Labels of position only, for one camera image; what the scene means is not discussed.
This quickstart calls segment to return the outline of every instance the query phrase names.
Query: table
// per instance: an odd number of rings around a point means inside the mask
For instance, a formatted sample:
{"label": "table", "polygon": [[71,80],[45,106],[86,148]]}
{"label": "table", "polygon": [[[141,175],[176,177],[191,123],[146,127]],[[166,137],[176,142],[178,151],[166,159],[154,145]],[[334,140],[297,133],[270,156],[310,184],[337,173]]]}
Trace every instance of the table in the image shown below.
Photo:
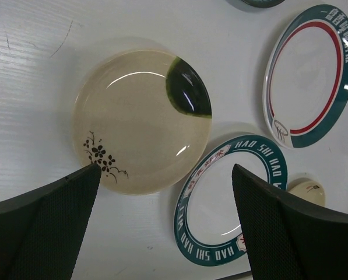
{"label": "table", "polygon": [[[212,101],[209,146],[243,123],[268,135],[261,92],[270,52],[296,14],[320,3],[0,0],[0,201],[80,168],[69,141],[69,85],[92,67],[82,51],[113,41],[153,40],[196,69]],[[348,15],[348,0],[327,3]],[[328,208],[348,213],[348,104],[318,145],[282,150],[289,181],[317,179]],[[181,255],[172,223],[182,184],[142,197],[100,187],[73,279],[214,280],[249,270],[247,256],[206,268]]]}

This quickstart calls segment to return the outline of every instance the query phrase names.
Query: dark green patch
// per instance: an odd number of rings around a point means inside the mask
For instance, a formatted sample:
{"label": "dark green patch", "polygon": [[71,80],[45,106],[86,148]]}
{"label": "dark green patch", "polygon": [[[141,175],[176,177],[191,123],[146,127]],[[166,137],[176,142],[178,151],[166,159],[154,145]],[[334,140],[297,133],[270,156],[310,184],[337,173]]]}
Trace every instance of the dark green patch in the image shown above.
{"label": "dark green patch", "polygon": [[194,69],[176,58],[167,72],[166,92],[171,104],[180,113],[211,118],[208,91]]}

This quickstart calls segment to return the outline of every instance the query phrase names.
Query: beige plate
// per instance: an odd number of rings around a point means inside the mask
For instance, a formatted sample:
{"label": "beige plate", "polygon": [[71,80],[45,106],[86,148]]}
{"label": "beige plate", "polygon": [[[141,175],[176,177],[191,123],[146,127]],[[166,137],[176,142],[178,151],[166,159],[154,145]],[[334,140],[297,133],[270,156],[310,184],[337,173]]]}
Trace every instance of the beige plate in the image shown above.
{"label": "beige plate", "polygon": [[197,73],[161,51],[131,51],[98,67],[78,95],[73,142],[82,165],[97,162],[102,184],[148,194],[182,179],[211,127],[208,93]]}
{"label": "beige plate", "polygon": [[289,191],[303,200],[307,200],[314,204],[325,206],[325,192],[323,187],[315,181],[307,181],[301,183]]}

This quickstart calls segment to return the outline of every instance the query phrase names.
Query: black flower pattern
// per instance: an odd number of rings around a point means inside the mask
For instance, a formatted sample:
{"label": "black flower pattern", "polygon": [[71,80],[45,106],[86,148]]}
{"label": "black flower pattern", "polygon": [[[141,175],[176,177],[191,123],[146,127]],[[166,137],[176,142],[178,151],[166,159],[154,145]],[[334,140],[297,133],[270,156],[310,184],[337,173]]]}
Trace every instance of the black flower pattern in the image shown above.
{"label": "black flower pattern", "polygon": [[115,159],[111,155],[108,155],[107,159],[104,158],[104,156],[106,156],[106,150],[101,144],[102,139],[99,139],[99,145],[96,145],[94,133],[91,131],[90,133],[91,136],[87,137],[86,142],[84,142],[83,146],[86,148],[85,152],[88,154],[88,158],[91,163],[97,163],[101,167],[101,171],[106,174],[106,177],[109,177],[109,175],[113,176],[115,183],[118,183],[117,176],[120,173],[129,178],[126,170],[120,170],[119,168],[114,166]]}

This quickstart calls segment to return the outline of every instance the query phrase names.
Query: ceramic dish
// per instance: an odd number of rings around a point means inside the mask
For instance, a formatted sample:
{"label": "ceramic dish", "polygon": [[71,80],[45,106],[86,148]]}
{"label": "ceramic dish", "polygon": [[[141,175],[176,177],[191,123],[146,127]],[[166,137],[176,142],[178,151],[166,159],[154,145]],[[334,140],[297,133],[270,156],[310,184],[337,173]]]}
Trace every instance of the ceramic dish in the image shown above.
{"label": "ceramic dish", "polygon": [[73,143],[82,165],[97,162],[101,183],[148,194],[182,179],[206,146],[210,100],[185,61],[162,51],[116,55],[83,85]]}
{"label": "ceramic dish", "polygon": [[263,110],[287,148],[319,141],[348,100],[348,18],[332,5],[305,10],[288,26],[269,60]]}
{"label": "ceramic dish", "polygon": [[214,149],[192,171],[175,209],[177,246],[195,264],[222,265],[246,252],[232,189],[236,163],[286,190],[286,162],[270,139],[243,135]]}
{"label": "ceramic dish", "polygon": [[323,187],[315,181],[303,182],[294,188],[289,193],[294,194],[297,197],[307,200],[313,204],[319,206],[325,206],[325,191]]}
{"label": "ceramic dish", "polygon": [[249,4],[257,8],[271,8],[284,2],[285,0],[242,0],[242,1],[244,1],[246,4]]}

